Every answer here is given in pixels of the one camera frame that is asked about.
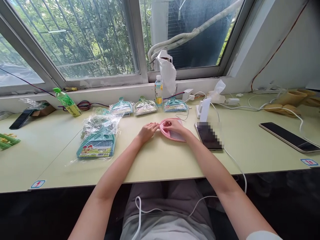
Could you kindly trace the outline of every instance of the hand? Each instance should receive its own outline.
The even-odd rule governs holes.
[[[138,140],[141,141],[142,144],[145,144],[150,138],[152,138],[159,126],[159,123],[156,122],[144,125],[137,135]]]
[[[163,126],[163,130],[166,131],[173,131],[180,134],[187,132],[187,129],[184,126],[182,126],[182,124],[179,123],[179,121],[176,119],[167,119],[164,122]]]

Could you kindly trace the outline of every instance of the bottle cap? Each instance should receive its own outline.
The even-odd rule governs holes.
[[[60,88],[54,88],[53,91],[55,91],[56,93],[59,93],[59,92],[61,92],[61,89]]]

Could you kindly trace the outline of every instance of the green tea bottle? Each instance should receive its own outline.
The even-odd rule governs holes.
[[[71,113],[72,116],[78,117],[82,114],[74,101],[66,93],[62,92],[60,88],[54,88],[53,90],[56,93],[56,98],[69,111],[69,113]]]

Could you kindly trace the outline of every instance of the water bottle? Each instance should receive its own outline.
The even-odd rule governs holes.
[[[162,82],[161,82],[161,75],[156,76],[157,80],[154,83],[154,94],[156,96],[156,105],[157,107],[162,106]]]
[[[78,117],[82,113],[74,101],[68,96],[68,94],[61,91],[60,88],[53,89],[56,93],[56,98],[61,102],[61,104],[71,113],[72,116]]]

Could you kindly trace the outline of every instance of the blue sticker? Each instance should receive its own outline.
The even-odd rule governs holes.
[[[46,180],[35,181],[34,184],[32,184],[31,188],[40,188],[45,182]]]
[[[312,159],[310,159],[310,158],[305,158],[305,159],[300,159],[304,164],[306,164],[306,165],[308,165],[308,166],[318,166],[319,164],[316,162],[316,161],[314,161],[314,160],[312,160]]]

